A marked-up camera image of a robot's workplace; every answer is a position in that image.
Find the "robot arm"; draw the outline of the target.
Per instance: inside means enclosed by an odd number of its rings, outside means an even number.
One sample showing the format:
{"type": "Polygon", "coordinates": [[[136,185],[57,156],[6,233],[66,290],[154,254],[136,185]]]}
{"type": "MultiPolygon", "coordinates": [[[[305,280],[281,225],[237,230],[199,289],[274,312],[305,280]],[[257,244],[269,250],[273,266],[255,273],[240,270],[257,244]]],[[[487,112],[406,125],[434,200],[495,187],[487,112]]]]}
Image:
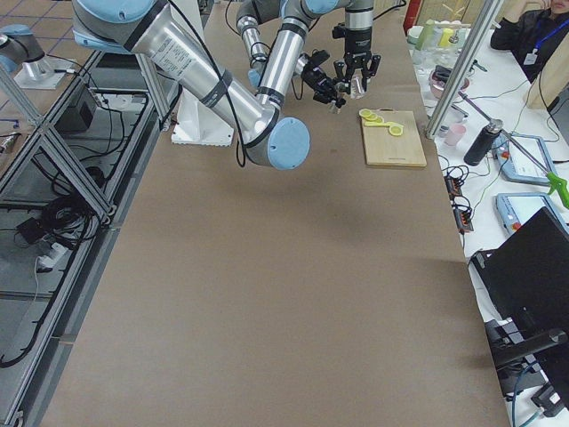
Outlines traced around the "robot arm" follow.
{"type": "Polygon", "coordinates": [[[346,100],[338,84],[326,75],[321,64],[330,58],[325,50],[303,51],[310,26],[343,1],[243,1],[236,15],[236,31],[241,36],[250,61],[248,77],[263,104],[281,109],[293,78],[298,76],[314,92],[313,100],[341,109],[346,100]],[[261,41],[259,25],[280,19],[271,45],[261,41]]]}
{"type": "Polygon", "coordinates": [[[255,93],[215,62],[191,25],[173,18],[170,1],[75,1],[72,7],[78,44],[150,58],[237,130],[239,156],[278,170],[299,166],[309,153],[305,124],[280,116],[293,77],[314,89],[315,100],[340,108],[345,94],[365,94],[381,61],[372,53],[372,1],[243,1],[235,30],[252,72],[260,75],[255,93]],[[307,55],[303,48],[312,23],[337,9],[345,20],[333,28],[333,38],[343,39],[344,55],[330,78],[319,68],[326,53],[307,55]]]}

